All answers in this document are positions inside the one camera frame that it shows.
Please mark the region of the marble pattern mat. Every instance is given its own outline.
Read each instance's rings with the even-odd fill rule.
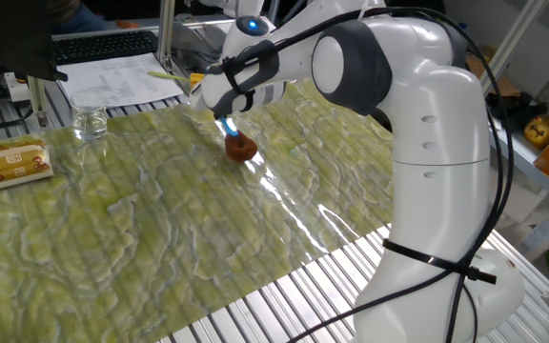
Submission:
[[[372,118],[295,83],[234,122],[244,165],[187,106],[41,133],[55,177],[0,191],[0,342],[152,343],[391,222]]]

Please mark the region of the black cable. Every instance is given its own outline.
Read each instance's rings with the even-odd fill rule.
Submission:
[[[5,123],[0,123],[0,129],[9,128],[11,126],[18,125],[24,122],[25,120],[27,120],[27,118],[29,118],[32,114],[33,114],[33,109],[29,109],[27,113],[23,115],[20,119],[12,120]]]
[[[328,29],[328,28],[330,28],[334,25],[337,25],[337,24],[340,24],[340,23],[343,23],[343,22],[346,22],[346,21],[357,19],[358,16],[360,15],[360,13],[361,13],[361,10],[356,10],[356,11],[340,14],[340,15],[338,15],[336,17],[333,17],[333,18],[331,18],[331,19],[329,19],[329,20],[327,20],[323,23],[320,23],[320,24],[318,24],[318,25],[316,25],[316,26],[314,26],[314,27],[312,27],[308,30],[303,31],[303,32],[297,34],[294,37],[290,37],[290,38],[287,38],[285,40],[279,41],[279,42],[275,43],[272,47],[270,47],[266,50],[262,50],[262,51],[256,52],[256,53],[247,54],[246,56],[243,56],[243,58],[233,58],[233,59],[229,60],[227,63],[225,63],[225,65],[223,67],[224,68],[230,68],[230,69],[236,69],[236,70],[243,70],[243,69],[245,69],[249,66],[252,66],[252,65],[258,63],[258,61],[261,58],[268,57],[268,56],[271,56],[275,53],[278,53],[278,52],[280,52],[280,51],[282,51],[286,48],[289,48],[290,46],[292,46],[292,45],[294,45],[298,42],[301,42],[302,40],[305,40],[305,39],[310,38],[310,37],[312,37],[312,36],[314,36],[314,35],[316,35],[320,32],[323,32],[324,30],[326,30],[326,29]],[[445,15],[440,14],[439,12],[436,12],[434,10],[423,9],[423,8],[393,8],[393,9],[391,9],[391,8],[377,8],[377,9],[367,10],[364,13],[364,17],[371,17],[371,16],[375,16],[375,15],[380,15],[380,14],[394,14],[394,13],[418,13],[420,15],[428,15],[428,16],[431,16],[431,17],[435,17],[437,20],[441,20],[442,22],[444,22],[444,23],[450,25],[451,27],[453,27],[461,36],[463,36],[463,38],[470,45],[471,50],[478,56],[478,59],[480,60],[480,63],[485,68],[485,70],[487,72],[487,75],[488,75],[489,79],[491,80],[491,82],[493,84],[493,88],[494,88],[495,93],[498,97],[498,100],[500,101],[500,103],[503,103],[503,98],[501,96],[501,91],[498,87],[497,78],[493,75],[493,72],[491,71],[491,69],[488,65],[488,62],[484,58],[483,54],[480,52],[478,45],[476,45],[476,43],[471,39],[471,37],[469,37],[469,35],[463,29],[461,29],[453,20],[446,17]],[[497,128],[494,125],[494,120],[491,116],[491,113],[487,112],[487,114],[489,116],[489,122],[491,123],[491,129],[492,129],[493,135],[495,137],[495,141],[496,141],[496,147],[497,147],[497,150],[498,150],[498,163],[499,163],[499,162],[502,162],[502,158],[500,158],[501,149],[500,149],[500,144],[499,144],[499,141],[498,141]],[[508,127],[507,126],[508,114],[507,114],[507,110],[505,108],[503,109],[503,116],[502,117],[503,117],[504,127]],[[474,242],[474,245],[463,256],[463,258],[461,258],[461,260],[458,262],[458,264],[469,266],[469,264],[471,263],[472,258],[474,257],[474,255],[476,254],[476,252],[478,251],[480,246],[484,243],[484,241],[486,240],[488,235],[495,228],[495,225],[497,224],[498,219],[500,218],[501,214],[503,213],[503,209],[505,207],[505,204],[507,203],[507,199],[509,198],[510,190],[511,190],[511,187],[512,187],[512,178],[513,178],[513,174],[514,174],[514,148],[513,148],[511,133],[509,131],[506,131],[506,135],[507,135],[507,140],[508,140],[509,165],[508,165],[508,175],[507,175],[507,182],[506,182],[506,185],[505,185],[505,190],[503,192],[501,192],[501,189],[503,187],[503,178],[504,177],[503,177],[502,166],[501,166],[501,164],[499,164],[498,165],[499,166],[499,168],[498,168],[498,189],[497,189],[497,194],[496,194],[495,201],[493,203],[493,207],[491,208],[491,211],[488,214],[488,217],[487,217],[487,219],[484,223],[483,228],[478,233],[478,237],[476,238],[476,240]],[[351,310],[347,313],[341,314],[341,315],[339,315],[335,318],[332,318],[332,319],[330,319],[330,320],[328,320],[328,321],[326,321],[326,322],[324,322],[324,323],[308,330],[307,332],[301,334],[297,338],[292,339],[290,342],[291,343],[297,342],[299,339],[302,339],[303,337],[306,337],[307,335],[310,335],[311,333],[314,333],[315,331],[320,330],[320,329],[330,325],[331,323],[334,323],[337,320],[343,319],[347,316],[350,316],[350,315],[353,315],[355,313],[359,313],[363,310],[366,310],[368,308],[372,308],[374,306],[380,305],[383,302],[389,301],[391,299],[406,295],[408,293],[415,292],[415,291],[420,290],[424,287],[428,287],[428,286],[432,285],[433,283],[438,282],[441,278],[444,278],[444,277],[448,276],[451,273],[452,272],[448,272],[448,271],[443,272],[440,275],[438,275],[438,276],[436,276],[436,277],[434,277],[434,278],[432,278],[428,281],[425,281],[422,284],[414,286],[413,288],[403,290],[403,291],[400,291],[398,293],[392,294],[390,296],[385,296],[385,297],[380,298],[380,299],[376,299],[376,300],[374,300],[372,302],[369,302],[369,303],[367,303],[367,304],[365,304],[361,307],[357,307],[357,308],[355,308],[355,309],[353,309],[353,310]],[[466,275],[461,275],[459,277],[459,281],[457,283],[457,288],[456,288],[455,296],[454,296],[454,299],[453,299],[453,308],[451,310],[451,318],[450,318],[450,323],[449,323],[449,327],[448,327],[446,342],[451,342],[452,341],[452,336],[453,336],[453,333],[454,333],[454,327],[455,327],[457,312],[458,312],[458,303],[460,301],[461,291],[464,287],[464,282],[463,281],[464,281],[465,276]],[[476,313],[475,313],[475,318],[474,319],[475,319],[475,323],[476,323],[477,322],[477,314]]]
[[[463,290],[465,290],[465,293],[467,293],[467,296],[469,297],[469,303],[472,306],[472,312],[474,313],[474,339],[472,340],[472,342],[476,343],[478,342],[478,310],[476,310],[474,297],[467,289],[467,286],[463,285]]]

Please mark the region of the glass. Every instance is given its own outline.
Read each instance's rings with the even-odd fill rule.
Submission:
[[[107,132],[108,100],[98,91],[80,91],[71,98],[73,131],[83,141],[95,141]]]

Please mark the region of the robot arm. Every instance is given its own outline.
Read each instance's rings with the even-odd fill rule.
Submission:
[[[315,0],[287,25],[271,30],[257,17],[240,17],[222,62],[260,56],[320,23],[379,0]],[[384,111],[394,128],[394,228],[389,239],[447,261],[459,261],[477,239],[489,205],[488,125],[479,81],[458,68],[465,46],[440,23],[388,15],[350,20],[247,65],[212,66],[193,88],[197,108],[216,117],[276,101],[284,83],[312,77],[332,103],[368,115]],[[498,277],[497,285],[467,282],[478,300],[478,333],[500,325],[524,296],[518,269],[495,251],[472,265]],[[387,250],[356,304],[408,289],[442,272]],[[355,317],[355,343],[441,343],[458,275],[373,307]],[[470,299],[461,298],[454,342],[474,331]]]

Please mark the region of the paper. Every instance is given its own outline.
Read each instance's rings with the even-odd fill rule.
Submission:
[[[165,72],[152,53],[58,69],[69,76],[68,82],[59,82],[69,99],[80,91],[99,91],[109,100],[111,108],[145,104],[183,93],[174,81],[148,75],[148,71]]]

